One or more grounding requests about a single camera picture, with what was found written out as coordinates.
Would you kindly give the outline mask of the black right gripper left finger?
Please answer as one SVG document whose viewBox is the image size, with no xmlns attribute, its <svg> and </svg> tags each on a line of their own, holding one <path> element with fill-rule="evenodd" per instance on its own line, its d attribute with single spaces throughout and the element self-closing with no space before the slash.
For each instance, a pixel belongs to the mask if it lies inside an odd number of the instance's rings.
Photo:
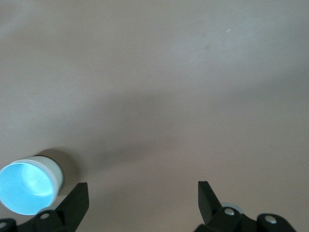
<svg viewBox="0 0 309 232">
<path fill-rule="evenodd" d="M 13 218 L 2 218 L 2 232 L 74 232 L 89 209 L 88 184 L 78 183 L 54 210 L 44 210 L 18 225 Z"/>
</svg>

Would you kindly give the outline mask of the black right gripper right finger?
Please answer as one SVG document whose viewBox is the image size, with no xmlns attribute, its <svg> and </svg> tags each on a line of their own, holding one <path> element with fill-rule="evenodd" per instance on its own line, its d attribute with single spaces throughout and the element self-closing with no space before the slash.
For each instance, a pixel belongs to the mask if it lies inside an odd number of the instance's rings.
<svg viewBox="0 0 309 232">
<path fill-rule="evenodd" d="M 260 214 L 256 220 L 234 207 L 222 206 L 207 181 L 198 183 L 198 207 L 204 221 L 196 232 L 295 232 L 283 217 Z"/>
</svg>

